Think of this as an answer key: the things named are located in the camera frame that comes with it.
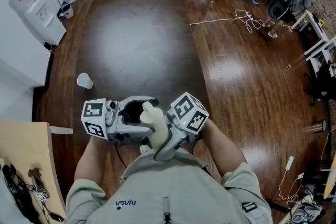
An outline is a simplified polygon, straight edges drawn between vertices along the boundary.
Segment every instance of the sneaker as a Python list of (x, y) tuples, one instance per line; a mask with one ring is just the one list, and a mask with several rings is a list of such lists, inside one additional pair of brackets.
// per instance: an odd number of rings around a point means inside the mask
[(150, 151), (150, 150), (151, 150), (151, 148), (148, 145), (141, 145), (140, 146), (141, 155), (143, 155), (144, 153), (146, 153), (147, 151)]
[(251, 2), (255, 5), (258, 5), (258, 2), (256, 0), (251, 0)]
[(268, 24), (262, 23), (261, 25), (263, 28), (271, 27), (271, 23), (268, 23)]
[(267, 33), (268, 36), (272, 37), (272, 38), (278, 38), (277, 33), (272, 33), (271, 31)]

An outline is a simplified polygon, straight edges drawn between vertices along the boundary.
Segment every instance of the dark wood floor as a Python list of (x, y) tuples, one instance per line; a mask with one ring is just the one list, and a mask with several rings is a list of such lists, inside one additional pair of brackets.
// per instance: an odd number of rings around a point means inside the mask
[[(72, 127), (72, 95), (76, 59), (81, 44), (86, 13), (93, 0), (78, 0), (75, 17), (66, 21), (68, 30), (61, 46), (54, 50), (49, 90), (39, 104), (38, 118), (54, 126)], [(264, 19), (267, 2), (259, 6), (249, 0), (185, 0), (190, 23), (235, 17), (244, 9)], [(302, 88), (302, 74), (309, 73), (303, 58), (303, 44), (297, 33), (287, 27), (278, 31), (277, 40), (266, 40), (265, 31), (253, 30), (236, 20), (190, 26), (201, 61), (214, 122), (243, 153), (258, 176), (265, 198), (278, 197), (278, 185), (287, 160), (294, 156), (282, 190), (287, 195), (293, 180), (310, 159), (319, 159), (326, 134), (305, 132), (314, 120), (327, 119), (324, 103), (310, 107)], [(57, 177), (65, 197), (76, 164), (84, 150), (74, 146), (71, 136), (54, 135), (53, 151)], [(136, 147), (122, 148), (126, 164), (136, 157)], [(211, 174), (219, 173), (202, 142), (195, 155), (211, 164)], [(112, 195), (119, 187), (123, 167), (111, 149), (107, 159), (104, 189)]]

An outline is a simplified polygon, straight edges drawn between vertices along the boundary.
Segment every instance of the wooden desk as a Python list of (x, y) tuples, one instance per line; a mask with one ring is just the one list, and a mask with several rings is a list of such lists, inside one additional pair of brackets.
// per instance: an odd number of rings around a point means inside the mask
[(188, 24), (183, 0), (92, 3), (82, 30), (76, 74), (88, 73), (94, 85), (86, 90), (75, 82), (75, 144), (86, 144), (89, 139), (80, 122), (86, 100), (149, 95), (158, 98), (159, 107), (166, 111), (187, 91), (209, 110), (201, 64)]
[[(65, 204), (60, 193), (51, 145), (49, 124), (44, 122), (18, 122), (0, 120), (0, 158), (6, 165), (13, 164), (18, 175), (28, 184), (28, 170), (38, 167), (43, 184), (50, 194), (46, 200), (47, 208), (65, 218)], [(33, 205), (39, 213), (41, 223), (47, 223), (40, 207), (34, 198)], [(57, 223), (49, 218), (50, 224)]]

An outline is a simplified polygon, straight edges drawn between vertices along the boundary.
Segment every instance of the white cup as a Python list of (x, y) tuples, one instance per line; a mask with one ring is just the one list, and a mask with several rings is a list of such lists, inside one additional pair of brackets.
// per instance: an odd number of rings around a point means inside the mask
[(77, 78), (78, 86), (84, 87), (86, 89), (91, 89), (93, 86), (92, 80), (89, 78), (89, 75), (86, 73), (82, 73)]

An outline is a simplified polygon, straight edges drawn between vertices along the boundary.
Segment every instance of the metal trash can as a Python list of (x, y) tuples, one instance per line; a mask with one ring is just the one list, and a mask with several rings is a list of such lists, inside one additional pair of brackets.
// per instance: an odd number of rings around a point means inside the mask
[(312, 126), (308, 127), (308, 132), (312, 132), (312, 133), (321, 133), (321, 132), (325, 132), (327, 129), (327, 123), (325, 120), (322, 121), (318, 121), (316, 123), (314, 123)]

